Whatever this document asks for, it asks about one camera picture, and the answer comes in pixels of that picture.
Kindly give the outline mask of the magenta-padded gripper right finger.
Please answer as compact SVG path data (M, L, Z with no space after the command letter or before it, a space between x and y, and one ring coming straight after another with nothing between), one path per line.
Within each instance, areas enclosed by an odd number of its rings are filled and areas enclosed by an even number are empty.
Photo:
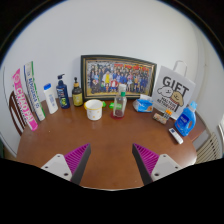
M148 185L182 169L167 154L158 155L136 143L132 146L132 154L136 160L144 185Z

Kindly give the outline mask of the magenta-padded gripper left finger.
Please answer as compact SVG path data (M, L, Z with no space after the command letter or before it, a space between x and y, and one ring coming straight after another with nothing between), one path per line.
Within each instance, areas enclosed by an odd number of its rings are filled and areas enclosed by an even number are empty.
M66 155L56 154L42 169L79 185L90 154L91 145L87 143Z

